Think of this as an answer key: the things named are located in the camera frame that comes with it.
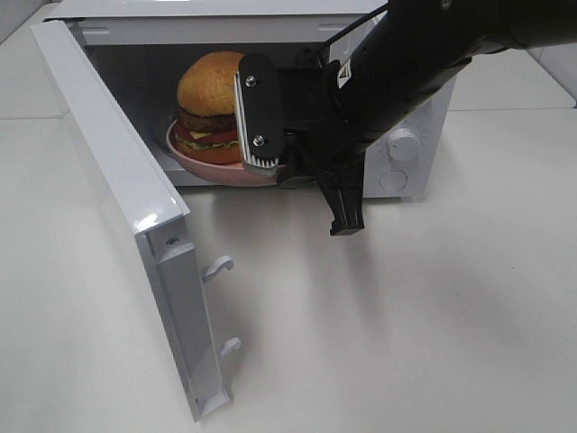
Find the white table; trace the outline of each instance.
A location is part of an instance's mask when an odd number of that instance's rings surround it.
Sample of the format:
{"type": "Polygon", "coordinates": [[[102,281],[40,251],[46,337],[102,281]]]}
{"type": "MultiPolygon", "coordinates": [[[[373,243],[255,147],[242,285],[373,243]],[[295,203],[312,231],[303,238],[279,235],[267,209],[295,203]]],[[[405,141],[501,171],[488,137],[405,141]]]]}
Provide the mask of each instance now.
{"type": "Polygon", "coordinates": [[[181,190],[200,261],[236,258],[208,286],[215,340],[244,342],[234,403],[193,424],[22,28],[0,46],[19,101],[0,111],[0,429],[573,432],[577,112],[525,56],[464,76],[426,197],[367,202],[356,236],[328,236],[315,189],[181,190]],[[508,64],[529,68],[519,91],[477,89],[508,64]]]}

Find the tomato slice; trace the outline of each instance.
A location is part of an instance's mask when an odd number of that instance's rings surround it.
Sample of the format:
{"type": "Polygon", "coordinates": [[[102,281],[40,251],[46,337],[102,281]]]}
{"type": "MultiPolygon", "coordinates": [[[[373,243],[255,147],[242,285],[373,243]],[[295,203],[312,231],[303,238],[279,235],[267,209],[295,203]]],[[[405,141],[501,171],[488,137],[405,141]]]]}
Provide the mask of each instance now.
{"type": "Polygon", "coordinates": [[[205,137],[196,139],[190,134],[187,128],[185,128],[184,126],[182,126],[182,124],[180,124],[180,122],[176,122],[174,124],[174,132],[183,139],[198,144],[229,143],[232,140],[238,139],[238,132],[236,131],[236,129],[233,129],[232,131],[225,131],[223,133],[210,134],[205,137]]]}

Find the label sticker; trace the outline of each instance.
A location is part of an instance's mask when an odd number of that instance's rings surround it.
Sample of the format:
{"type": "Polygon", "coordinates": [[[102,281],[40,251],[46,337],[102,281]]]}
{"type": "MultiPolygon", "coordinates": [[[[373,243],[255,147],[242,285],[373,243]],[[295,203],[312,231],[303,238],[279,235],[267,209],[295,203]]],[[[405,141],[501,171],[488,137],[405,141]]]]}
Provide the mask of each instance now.
{"type": "Polygon", "coordinates": [[[343,88],[343,86],[347,83],[349,79],[351,79],[352,76],[353,72],[351,71],[351,59],[348,59],[339,69],[339,74],[337,75],[337,82],[339,88],[343,88]]]}

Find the open microwave door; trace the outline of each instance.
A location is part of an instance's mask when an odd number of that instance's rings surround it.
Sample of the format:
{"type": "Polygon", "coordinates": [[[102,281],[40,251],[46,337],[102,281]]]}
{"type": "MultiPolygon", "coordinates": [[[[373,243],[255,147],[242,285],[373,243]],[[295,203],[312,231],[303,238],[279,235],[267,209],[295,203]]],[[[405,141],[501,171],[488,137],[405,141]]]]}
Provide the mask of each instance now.
{"type": "Polygon", "coordinates": [[[203,281],[232,267],[200,270],[178,192],[62,21],[32,32],[64,108],[78,156],[106,223],[133,236],[194,419],[226,404],[203,281]]]}

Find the white microwave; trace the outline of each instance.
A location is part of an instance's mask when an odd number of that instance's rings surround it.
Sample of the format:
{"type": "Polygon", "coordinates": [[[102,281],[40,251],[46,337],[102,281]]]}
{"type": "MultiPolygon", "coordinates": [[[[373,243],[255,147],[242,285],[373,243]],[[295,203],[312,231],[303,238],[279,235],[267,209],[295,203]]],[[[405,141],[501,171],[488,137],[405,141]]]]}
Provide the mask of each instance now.
{"type": "MultiPolygon", "coordinates": [[[[194,419],[229,401],[219,362],[240,342],[214,347],[203,284],[233,260],[197,265],[189,209],[175,188],[209,183],[164,146],[179,77],[223,49],[261,52],[284,66],[380,5],[64,0],[32,27],[102,215],[135,240],[194,419]]],[[[334,44],[330,56],[345,60],[373,25],[334,44]]],[[[423,194],[452,91],[450,83],[367,151],[364,197],[423,194]]]]}

